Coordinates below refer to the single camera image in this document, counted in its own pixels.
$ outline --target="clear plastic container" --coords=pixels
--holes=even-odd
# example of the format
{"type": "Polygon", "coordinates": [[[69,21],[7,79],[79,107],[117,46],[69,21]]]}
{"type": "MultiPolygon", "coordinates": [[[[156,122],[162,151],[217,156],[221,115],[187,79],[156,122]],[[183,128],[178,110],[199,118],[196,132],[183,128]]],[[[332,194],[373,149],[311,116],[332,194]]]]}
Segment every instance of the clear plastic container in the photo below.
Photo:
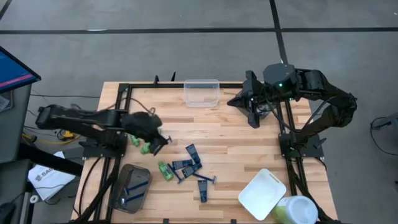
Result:
{"type": "Polygon", "coordinates": [[[214,107],[220,99],[218,80],[186,80],[185,103],[189,107],[214,107]]]}

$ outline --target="computer monitor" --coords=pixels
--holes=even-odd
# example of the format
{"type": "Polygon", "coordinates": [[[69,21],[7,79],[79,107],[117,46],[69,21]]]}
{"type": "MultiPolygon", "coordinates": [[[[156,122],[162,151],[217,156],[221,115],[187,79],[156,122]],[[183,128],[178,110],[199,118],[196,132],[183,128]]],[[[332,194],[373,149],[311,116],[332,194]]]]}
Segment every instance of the computer monitor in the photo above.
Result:
{"type": "Polygon", "coordinates": [[[0,46],[0,93],[5,93],[42,78],[0,46]]]}

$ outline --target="table leg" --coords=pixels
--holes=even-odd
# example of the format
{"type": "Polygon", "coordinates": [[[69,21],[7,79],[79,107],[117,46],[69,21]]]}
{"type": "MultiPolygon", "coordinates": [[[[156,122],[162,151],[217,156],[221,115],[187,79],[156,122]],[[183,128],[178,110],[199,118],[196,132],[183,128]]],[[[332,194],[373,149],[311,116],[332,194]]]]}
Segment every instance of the table leg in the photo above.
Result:
{"type": "Polygon", "coordinates": [[[62,159],[53,154],[41,151],[36,147],[25,144],[19,144],[18,157],[20,159],[29,159],[33,163],[75,176],[81,176],[81,172],[83,170],[83,166],[76,162],[62,159]]]}

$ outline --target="yellow cable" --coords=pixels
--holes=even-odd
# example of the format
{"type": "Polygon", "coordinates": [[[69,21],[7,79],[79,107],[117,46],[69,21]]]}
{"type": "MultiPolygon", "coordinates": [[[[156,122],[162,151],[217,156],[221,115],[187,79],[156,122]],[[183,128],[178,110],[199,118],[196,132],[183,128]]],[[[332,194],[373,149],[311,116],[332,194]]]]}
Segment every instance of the yellow cable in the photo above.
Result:
{"type": "MultiPolygon", "coordinates": [[[[27,135],[27,134],[22,133],[22,136],[25,137],[25,138],[31,139],[31,137],[29,135],[27,135]]],[[[74,139],[71,139],[71,140],[68,140],[68,141],[65,141],[65,142],[51,142],[51,141],[44,141],[44,140],[41,140],[41,139],[38,139],[37,141],[41,142],[41,143],[44,143],[44,144],[68,144],[68,143],[71,143],[71,142],[77,140],[78,138],[80,138],[80,135],[76,136],[74,139]]]]}

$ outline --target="concrete floor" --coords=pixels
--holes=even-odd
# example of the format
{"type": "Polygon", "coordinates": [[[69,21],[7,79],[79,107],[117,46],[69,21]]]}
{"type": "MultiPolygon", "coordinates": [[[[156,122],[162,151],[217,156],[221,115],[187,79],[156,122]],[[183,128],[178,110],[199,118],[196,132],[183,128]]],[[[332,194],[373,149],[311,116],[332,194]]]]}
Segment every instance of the concrete floor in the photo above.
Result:
{"type": "MultiPolygon", "coordinates": [[[[0,0],[0,8],[6,0],[0,0]]],[[[398,27],[398,2],[278,0],[282,28],[398,27]]],[[[13,0],[0,30],[137,29],[171,27],[273,27],[266,0],[13,0]]],[[[369,123],[398,111],[398,32],[284,33],[289,63],[317,68],[331,83],[358,98],[358,110],[347,127],[321,134],[337,214],[346,223],[396,223],[398,157],[373,144],[369,123]]],[[[217,78],[243,81],[245,70],[258,75],[280,61],[274,33],[227,34],[95,34],[0,35],[0,45],[43,78],[32,89],[48,95],[99,96],[105,81],[217,78]]],[[[98,100],[31,97],[29,109],[77,103],[96,109],[98,100]]],[[[319,102],[312,103],[315,109],[319,102]]],[[[26,125],[34,125],[27,115],[26,125]]],[[[398,153],[397,138],[386,128],[375,138],[398,153]]],[[[53,147],[66,157],[79,156],[76,144],[53,147]]],[[[77,184],[55,197],[57,205],[38,203],[33,223],[66,222],[77,184]]]]}

